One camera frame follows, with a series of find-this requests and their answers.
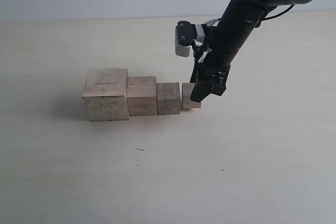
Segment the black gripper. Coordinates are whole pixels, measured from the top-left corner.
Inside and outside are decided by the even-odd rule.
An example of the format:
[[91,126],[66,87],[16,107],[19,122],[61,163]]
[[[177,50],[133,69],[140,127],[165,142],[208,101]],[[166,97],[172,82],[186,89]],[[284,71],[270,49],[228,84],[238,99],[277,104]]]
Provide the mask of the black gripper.
[[194,60],[190,83],[191,100],[201,103],[207,96],[223,95],[226,73],[251,32],[265,17],[265,4],[256,0],[230,0],[216,26],[195,26],[195,40],[203,44]]

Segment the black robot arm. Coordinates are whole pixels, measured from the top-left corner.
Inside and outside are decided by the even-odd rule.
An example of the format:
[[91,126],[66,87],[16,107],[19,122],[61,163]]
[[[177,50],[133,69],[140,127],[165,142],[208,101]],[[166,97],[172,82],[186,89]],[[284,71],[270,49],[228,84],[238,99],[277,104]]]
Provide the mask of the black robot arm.
[[225,92],[231,62],[251,32],[269,19],[270,12],[278,6],[293,8],[311,1],[230,0],[220,19],[196,25],[197,41],[202,45],[194,47],[191,100],[201,102],[210,94],[221,96]]

